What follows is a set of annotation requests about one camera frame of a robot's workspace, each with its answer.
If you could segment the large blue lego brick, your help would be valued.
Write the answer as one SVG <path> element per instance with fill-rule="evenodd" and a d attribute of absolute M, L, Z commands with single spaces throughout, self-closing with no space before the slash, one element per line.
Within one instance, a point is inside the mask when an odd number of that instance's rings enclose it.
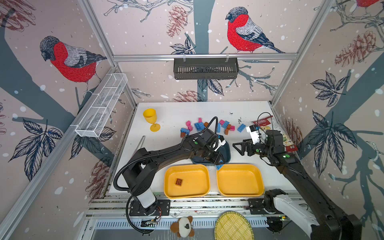
<path fill-rule="evenodd" d="M 202 122 L 195 123 L 194 126 L 198 132 L 203 131 L 205 129 L 205 125 Z"/>

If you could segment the blue long lego brick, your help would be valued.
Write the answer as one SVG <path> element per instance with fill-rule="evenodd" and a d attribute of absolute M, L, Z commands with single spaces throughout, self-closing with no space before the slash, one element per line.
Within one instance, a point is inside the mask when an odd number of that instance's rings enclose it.
<path fill-rule="evenodd" d="M 189 135 L 190 134 L 190 130 L 189 129 L 186 129 L 186 128 L 181 128 L 181 133 L 184 133 L 186 135 Z"/>

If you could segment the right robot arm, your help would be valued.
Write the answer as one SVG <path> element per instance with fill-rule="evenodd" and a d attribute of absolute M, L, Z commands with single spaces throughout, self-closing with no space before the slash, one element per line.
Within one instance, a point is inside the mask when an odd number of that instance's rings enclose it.
<path fill-rule="evenodd" d="M 259 155 L 268 158 L 275 167 L 295 187 L 308 205 L 308 210 L 294 203 L 290 196 L 273 189 L 264 194 L 266 212 L 281 212 L 300 227 L 312 240 L 360 240 L 362 223 L 355 215 L 348 215 L 338 207 L 307 174 L 299 159 L 286 151 L 283 135 L 276 130 L 268 130 L 264 143 L 252 139 L 233 144 L 242 156 Z"/>

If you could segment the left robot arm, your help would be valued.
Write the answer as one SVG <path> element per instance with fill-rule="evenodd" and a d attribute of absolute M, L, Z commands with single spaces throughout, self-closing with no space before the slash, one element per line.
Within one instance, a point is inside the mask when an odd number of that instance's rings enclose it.
<path fill-rule="evenodd" d="M 141 148 L 117 171 L 113 186 L 118 191 L 130 193 L 145 209 L 154 207 L 157 198 L 151 190 L 151 185 L 159 170 L 193 157 L 200 157 L 216 166 L 220 165 L 225 158 L 219 148 L 226 143 L 222 135 L 205 129 L 183 137 L 179 144 L 166 149 L 147 151 Z"/>

